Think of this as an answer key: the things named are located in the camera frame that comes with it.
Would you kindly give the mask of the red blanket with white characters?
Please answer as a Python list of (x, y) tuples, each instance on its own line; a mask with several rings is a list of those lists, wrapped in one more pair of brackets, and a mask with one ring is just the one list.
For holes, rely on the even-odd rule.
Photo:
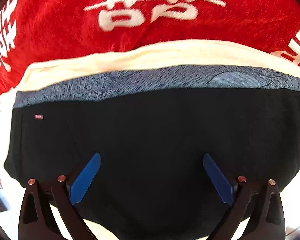
[(0, 157), (22, 185), (98, 152), (100, 187), (300, 170), (296, 0), (8, 0)]

